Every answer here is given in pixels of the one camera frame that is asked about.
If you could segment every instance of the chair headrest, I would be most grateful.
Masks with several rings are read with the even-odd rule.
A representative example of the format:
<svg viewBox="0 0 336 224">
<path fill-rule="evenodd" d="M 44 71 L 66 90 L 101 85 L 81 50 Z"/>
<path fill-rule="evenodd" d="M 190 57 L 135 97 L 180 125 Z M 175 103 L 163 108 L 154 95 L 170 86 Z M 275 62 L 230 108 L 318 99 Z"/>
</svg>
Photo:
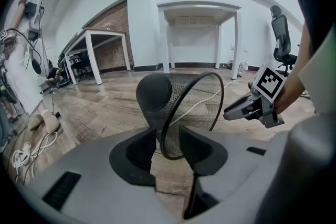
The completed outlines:
<svg viewBox="0 0 336 224">
<path fill-rule="evenodd" d="M 276 18 L 282 13 L 281 8 L 279 8 L 276 5 L 272 6 L 270 10 L 271 10 L 272 18 Z"/>
</svg>

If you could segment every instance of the chair backrest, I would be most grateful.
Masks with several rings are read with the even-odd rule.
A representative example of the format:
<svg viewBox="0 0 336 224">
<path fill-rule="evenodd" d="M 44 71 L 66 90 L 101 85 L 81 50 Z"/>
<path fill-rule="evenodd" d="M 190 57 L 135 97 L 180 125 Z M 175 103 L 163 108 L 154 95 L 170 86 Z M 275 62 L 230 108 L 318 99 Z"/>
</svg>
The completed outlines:
<svg viewBox="0 0 336 224">
<path fill-rule="evenodd" d="M 273 18 L 272 28 L 276 40 L 279 40 L 279 47 L 274 49 L 273 55 L 277 61 L 282 62 L 282 58 L 291 50 L 287 18 L 278 6 L 272 6 L 270 10 Z"/>
</svg>

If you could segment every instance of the black slot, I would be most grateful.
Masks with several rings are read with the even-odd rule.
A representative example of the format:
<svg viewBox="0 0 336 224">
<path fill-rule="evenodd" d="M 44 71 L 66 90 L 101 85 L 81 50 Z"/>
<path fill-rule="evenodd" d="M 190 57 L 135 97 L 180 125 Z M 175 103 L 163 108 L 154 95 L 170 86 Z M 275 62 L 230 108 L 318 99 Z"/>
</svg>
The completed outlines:
<svg viewBox="0 0 336 224">
<path fill-rule="evenodd" d="M 248 147 L 246 150 L 261 156 L 264 156 L 264 154 L 266 153 L 266 150 L 254 146 Z"/>
<path fill-rule="evenodd" d="M 51 190 L 43 197 L 43 201 L 59 211 L 68 199 L 80 177 L 81 175 L 79 174 L 65 172 L 54 184 Z"/>
</svg>

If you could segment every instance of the white cable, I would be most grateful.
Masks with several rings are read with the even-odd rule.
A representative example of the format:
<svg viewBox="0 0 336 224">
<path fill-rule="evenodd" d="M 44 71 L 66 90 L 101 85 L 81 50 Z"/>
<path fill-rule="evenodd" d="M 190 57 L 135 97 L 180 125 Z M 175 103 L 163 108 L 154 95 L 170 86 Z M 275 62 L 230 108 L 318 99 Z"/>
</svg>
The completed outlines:
<svg viewBox="0 0 336 224">
<path fill-rule="evenodd" d="M 231 83 L 234 83 L 236 80 L 229 82 L 227 85 L 224 86 L 224 89 Z M 215 97 L 222 89 L 220 89 L 219 91 L 217 91 L 213 96 L 211 96 L 210 98 L 204 99 L 196 104 L 194 104 L 187 112 L 185 112 L 182 116 L 178 117 L 175 121 L 173 121 L 171 124 L 169 124 L 169 127 L 172 126 L 173 124 L 175 124 L 176 122 L 178 122 L 181 118 L 183 118 L 184 116 L 186 116 L 190 111 L 192 111 L 197 105 L 208 101 L 210 99 L 212 99 L 213 97 Z"/>
<path fill-rule="evenodd" d="M 55 138 L 52 142 L 48 143 L 49 139 L 48 136 L 50 134 L 47 134 L 44 138 L 42 138 L 36 145 L 35 149 L 30 152 L 30 148 L 31 148 L 31 144 L 30 143 L 25 143 L 22 150 L 16 150 L 13 154 L 12 154 L 12 166 L 16 169 L 16 180 L 19 177 L 19 171 L 20 168 L 22 166 L 26 166 L 29 163 L 29 160 L 34 161 L 34 159 L 36 159 L 39 155 L 41 155 L 41 153 L 44 151 L 45 148 L 50 147 L 57 139 L 58 137 L 58 133 L 57 132 L 53 132 L 53 134 L 55 135 Z M 46 144 L 42 145 L 40 148 L 40 151 L 37 155 L 38 149 L 40 147 L 40 144 L 43 142 L 43 140 L 46 140 Z M 32 171 L 32 177 L 34 178 L 34 164 L 31 165 L 31 171 Z"/>
</svg>

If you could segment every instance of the white shirt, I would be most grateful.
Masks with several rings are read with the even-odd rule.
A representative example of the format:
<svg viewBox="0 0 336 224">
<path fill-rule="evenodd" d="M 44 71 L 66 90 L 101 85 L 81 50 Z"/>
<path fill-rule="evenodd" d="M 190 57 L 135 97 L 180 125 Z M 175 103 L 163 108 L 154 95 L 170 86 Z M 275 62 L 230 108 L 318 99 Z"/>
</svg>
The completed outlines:
<svg viewBox="0 0 336 224">
<path fill-rule="evenodd" d="M 5 21 L 5 29 L 8 29 L 10 25 L 12 24 L 14 15 L 16 13 L 17 7 L 19 6 L 19 2 L 21 0 L 14 0 L 13 3 L 11 4 L 7 16 L 6 16 L 6 21 Z M 33 2 L 35 3 L 36 0 L 26 0 L 26 3 L 28 2 Z M 17 27 L 17 30 L 20 31 L 22 34 L 28 38 L 28 32 L 29 32 L 29 18 L 23 17 L 20 24 Z M 27 41 L 24 37 L 22 37 L 19 33 L 16 33 L 16 42 L 23 44 L 27 46 Z"/>
</svg>

